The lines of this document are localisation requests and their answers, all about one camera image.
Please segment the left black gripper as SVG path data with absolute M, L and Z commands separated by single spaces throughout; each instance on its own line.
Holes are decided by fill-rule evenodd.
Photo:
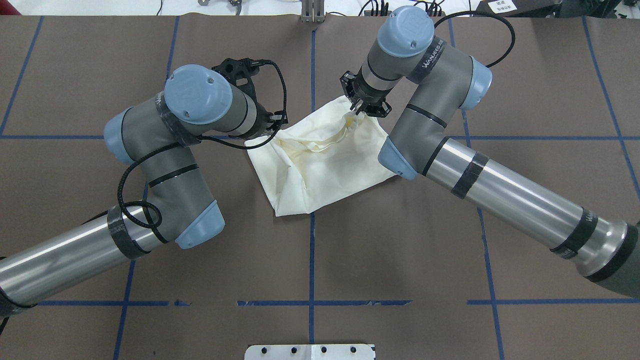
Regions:
M 269 112 L 258 101 L 252 80 L 262 66 L 273 66 L 278 75 L 281 71 L 275 62 L 269 59 L 231 59 L 211 69 L 222 75 L 231 85 L 231 107 L 214 127 L 216 132 L 233 138 L 252 140 L 262 136 L 272 136 L 279 130 L 283 121 L 283 111 Z

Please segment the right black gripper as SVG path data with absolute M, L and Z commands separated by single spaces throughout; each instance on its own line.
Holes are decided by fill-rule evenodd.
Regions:
M 346 71 L 340 77 L 343 93 L 350 101 L 350 110 L 355 114 L 366 113 L 370 117 L 386 117 L 393 109 L 386 101 L 391 89 L 373 88 L 359 71 L 357 74 Z

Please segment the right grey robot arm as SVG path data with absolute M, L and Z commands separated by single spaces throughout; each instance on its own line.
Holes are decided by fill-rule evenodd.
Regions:
M 354 109 L 385 117 L 416 88 L 379 161 L 542 244 L 548 257 L 639 296 L 639 21 L 431 19 L 402 6 L 340 80 Z

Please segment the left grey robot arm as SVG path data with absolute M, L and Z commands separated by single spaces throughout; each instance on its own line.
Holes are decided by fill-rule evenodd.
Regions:
M 191 151 L 202 141 L 248 150 L 214 136 L 271 141 L 287 122 L 269 112 L 252 78 L 269 59 L 225 59 L 213 68 L 185 64 L 153 98 L 117 114 L 103 139 L 126 164 L 117 203 L 82 225 L 1 260 L 1 317 L 137 260 L 162 244 L 190 249 L 219 235 L 226 222 Z

